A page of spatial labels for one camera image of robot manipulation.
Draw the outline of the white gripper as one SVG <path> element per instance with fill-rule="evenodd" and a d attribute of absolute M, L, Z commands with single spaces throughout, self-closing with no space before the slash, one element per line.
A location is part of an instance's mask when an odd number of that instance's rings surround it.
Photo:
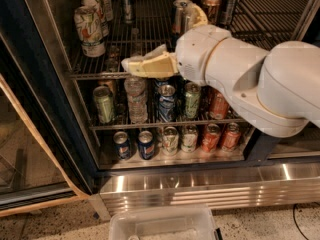
<path fill-rule="evenodd" d="M 208 18 L 195 3 L 189 3 L 195 11 L 193 29 L 183 34 L 177 41 L 175 55 L 163 52 L 154 58 L 137 56 L 123 59 L 123 69 L 133 76 L 142 78 L 169 78 L 180 75 L 200 86 L 206 86 L 205 71 L 210 54 L 231 32 L 214 25 L 207 25 Z"/>

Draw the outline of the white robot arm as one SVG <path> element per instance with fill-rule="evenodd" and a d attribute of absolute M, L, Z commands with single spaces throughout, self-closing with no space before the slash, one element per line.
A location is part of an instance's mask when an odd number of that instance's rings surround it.
<path fill-rule="evenodd" d="M 144 56 L 121 61 L 138 77 L 166 78 L 178 73 L 218 90 L 255 128 L 285 138 L 308 123 L 320 127 L 320 48 L 287 41 L 267 51 L 234 38 L 208 23 L 203 10 L 187 5 L 189 30 L 170 53 L 161 45 Z"/>

